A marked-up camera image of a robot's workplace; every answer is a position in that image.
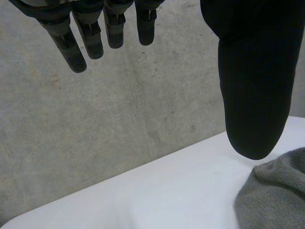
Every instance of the white surface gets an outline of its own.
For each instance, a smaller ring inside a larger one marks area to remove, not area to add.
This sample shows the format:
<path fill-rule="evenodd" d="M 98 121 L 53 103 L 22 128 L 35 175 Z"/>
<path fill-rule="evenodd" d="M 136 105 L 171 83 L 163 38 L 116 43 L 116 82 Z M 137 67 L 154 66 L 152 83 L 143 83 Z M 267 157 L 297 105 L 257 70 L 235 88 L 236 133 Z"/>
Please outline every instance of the white surface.
<path fill-rule="evenodd" d="M 290 117 L 273 152 L 252 161 L 226 133 L 14 218 L 1 229 L 238 228 L 233 203 L 253 166 L 305 146 L 305 119 Z"/>

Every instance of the robotic hand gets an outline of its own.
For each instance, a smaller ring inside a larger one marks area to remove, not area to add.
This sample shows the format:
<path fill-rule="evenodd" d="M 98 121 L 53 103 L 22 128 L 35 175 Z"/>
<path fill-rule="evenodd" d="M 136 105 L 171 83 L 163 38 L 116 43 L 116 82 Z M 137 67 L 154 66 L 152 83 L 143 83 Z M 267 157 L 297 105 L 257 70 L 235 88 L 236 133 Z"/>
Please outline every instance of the robotic hand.
<path fill-rule="evenodd" d="M 47 30 L 67 64 L 76 72 L 86 70 L 86 61 L 70 29 L 70 12 L 81 33 L 91 59 L 103 56 L 101 29 L 98 18 L 104 11 L 109 46 L 117 49 L 123 45 L 124 13 L 134 0 L 9 0 L 20 11 L 37 21 Z M 135 0 L 137 27 L 142 45 L 154 39 L 156 9 L 164 0 Z"/>
<path fill-rule="evenodd" d="M 133 0 L 9 0 L 48 31 L 76 73 L 85 60 L 70 30 L 76 20 L 88 55 L 103 55 L 97 19 L 104 10 L 108 43 L 123 45 L 124 12 Z M 142 45 L 154 37 L 156 9 L 164 0 L 135 0 Z M 218 68 L 225 122 L 235 150 L 266 157 L 288 118 L 295 67 L 305 25 L 305 0 L 201 0 L 206 23 L 219 37 Z"/>

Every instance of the robotic finger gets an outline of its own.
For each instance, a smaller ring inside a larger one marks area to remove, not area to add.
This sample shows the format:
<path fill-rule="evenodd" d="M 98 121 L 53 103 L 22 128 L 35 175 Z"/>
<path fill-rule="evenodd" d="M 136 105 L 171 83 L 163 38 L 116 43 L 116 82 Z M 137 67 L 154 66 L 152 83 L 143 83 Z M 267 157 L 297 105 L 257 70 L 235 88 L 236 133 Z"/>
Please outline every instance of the robotic finger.
<path fill-rule="evenodd" d="M 164 0 L 135 0 L 137 27 L 141 45 L 150 45 L 154 40 L 154 22 L 157 19 L 156 9 Z"/>
<path fill-rule="evenodd" d="M 91 59 L 99 59 L 104 54 L 101 41 L 101 29 L 97 22 L 103 5 L 104 0 L 73 2 L 72 14 Z"/>
<path fill-rule="evenodd" d="M 122 47 L 124 43 L 124 13 L 133 4 L 133 0 L 106 0 L 104 18 L 108 44 L 113 49 Z"/>

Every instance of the gray concrete wall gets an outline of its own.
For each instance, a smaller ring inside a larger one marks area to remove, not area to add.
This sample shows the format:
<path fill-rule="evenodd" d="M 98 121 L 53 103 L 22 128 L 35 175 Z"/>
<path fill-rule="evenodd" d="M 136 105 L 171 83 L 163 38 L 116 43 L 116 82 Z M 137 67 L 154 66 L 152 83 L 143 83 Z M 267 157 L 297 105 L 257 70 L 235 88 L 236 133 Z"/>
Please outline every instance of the gray concrete wall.
<path fill-rule="evenodd" d="M 110 49 L 102 29 L 105 55 L 84 54 L 81 74 L 34 19 L 0 2 L 0 225 L 224 131 L 218 39 L 190 2 L 160 7 L 149 47 L 139 44 L 128 9 L 124 46 Z M 298 116 L 305 116 L 304 64 L 303 47 Z"/>

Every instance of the gray towel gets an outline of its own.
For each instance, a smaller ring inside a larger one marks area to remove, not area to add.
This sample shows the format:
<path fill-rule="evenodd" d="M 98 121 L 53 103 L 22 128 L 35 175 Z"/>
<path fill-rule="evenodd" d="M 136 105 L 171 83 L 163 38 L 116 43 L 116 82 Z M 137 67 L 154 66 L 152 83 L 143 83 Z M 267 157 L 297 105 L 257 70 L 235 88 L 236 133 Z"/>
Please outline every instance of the gray towel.
<path fill-rule="evenodd" d="M 241 229 L 305 229 L 305 148 L 255 166 L 234 208 Z"/>

